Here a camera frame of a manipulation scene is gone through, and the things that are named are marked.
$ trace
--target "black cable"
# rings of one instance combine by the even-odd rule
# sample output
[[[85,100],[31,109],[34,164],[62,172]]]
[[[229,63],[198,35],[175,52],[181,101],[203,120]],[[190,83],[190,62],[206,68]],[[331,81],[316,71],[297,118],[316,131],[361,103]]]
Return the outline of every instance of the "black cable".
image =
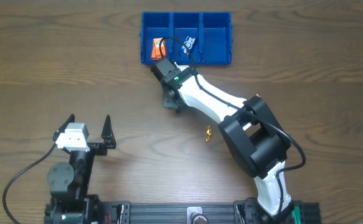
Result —
[[[8,217],[15,223],[15,224],[21,224],[18,220],[16,220],[14,218],[14,216],[11,214],[11,212],[8,209],[7,206],[7,201],[6,201],[6,197],[7,197],[7,193],[8,193],[8,189],[11,186],[12,183],[14,183],[14,181],[23,173],[25,173],[26,171],[28,171],[29,169],[31,169],[32,167],[36,166],[38,163],[40,163],[41,161],[43,161],[45,158],[47,158],[51,152],[55,149],[56,143],[54,143],[50,150],[48,151],[47,154],[45,154],[43,157],[41,157],[38,161],[32,163],[31,165],[27,166],[25,169],[21,170],[19,173],[17,173],[7,184],[6,188],[4,189],[4,192],[2,193],[2,206],[4,207],[4,211],[6,211]]]
[[[176,42],[180,43],[181,45],[183,45],[188,54],[191,56],[191,61],[192,61],[192,65],[194,66],[194,70],[196,71],[196,63],[195,63],[195,60],[194,60],[194,56],[192,56],[191,52],[189,51],[188,47],[183,43],[181,42],[180,40],[174,38],[174,37],[164,37],[162,38],[162,40],[160,41],[159,43],[159,51],[161,53],[161,56],[163,57],[163,54],[162,54],[162,50],[161,50],[161,45],[162,45],[162,42],[166,39],[172,39],[172,40],[175,40]],[[199,80],[198,80],[198,75],[197,73],[194,74],[195,76],[195,81],[199,87],[200,90],[204,91],[205,93],[207,93],[209,96],[215,98],[216,100],[224,103],[225,105],[229,106],[229,107],[232,107],[234,109],[236,109],[237,111],[239,112],[242,112],[244,114],[246,114],[247,116],[259,121],[260,123],[263,123],[269,127],[271,127],[272,129],[274,129],[278,134],[284,136],[287,140],[289,140],[290,143],[292,143],[292,145],[295,146],[295,148],[299,151],[300,153],[300,156],[301,156],[301,163],[298,164],[298,165],[295,165],[295,166],[291,166],[291,167],[285,167],[285,168],[282,168],[280,170],[278,170],[276,173],[275,173],[275,177],[276,177],[276,180],[278,182],[278,185],[280,186],[280,193],[281,193],[281,197],[280,197],[280,206],[278,207],[278,213],[279,214],[282,210],[282,205],[283,205],[283,187],[282,187],[282,184],[281,184],[281,180],[280,180],[280,173],[284,172],[284,171],[290,171],[290,170],[295,170],[295,169],[299,169],[301,167],[303,167],[306,163],[306,156],[303,152],[303,149],[300,147],[300,145],[289,135],[287,134],[286,132],[284,132],[283,130],[277,128],[276,126],[272,125],[271,123],[267,122],[267,121],[264,121],[262,120],[261,118],[259,118],[257,115],[249,112],[249,111],[246,111],[238,106],[235,106],[221,98],[219,98],[218,96],[214,95],[213,93],[207,91],[200,83],[199,83]]]

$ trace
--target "wooden table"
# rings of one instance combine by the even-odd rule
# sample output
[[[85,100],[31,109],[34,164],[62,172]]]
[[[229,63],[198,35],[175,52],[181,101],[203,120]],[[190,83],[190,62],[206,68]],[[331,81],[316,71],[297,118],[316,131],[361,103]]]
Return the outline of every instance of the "wooden table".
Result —
[[[163,108],[139,57],[141,11],[231,11],[233,60],[199,67],[235,96],[259,93],[303,147],[286,173],[293,199],[319,202],[324,223],[363,222],[363,1],[0,0],[1,195],[44,155],[70,113],[99,140],[110,114],[118,148],[96,157],[89,192],[130,202],[233,202],[257,196],[217,126]],[[205,143],[205,129],[214,135]],[[42,223],[56,150],[10,188],[22,223]],[[287,164],[297,164],[296,149]]]

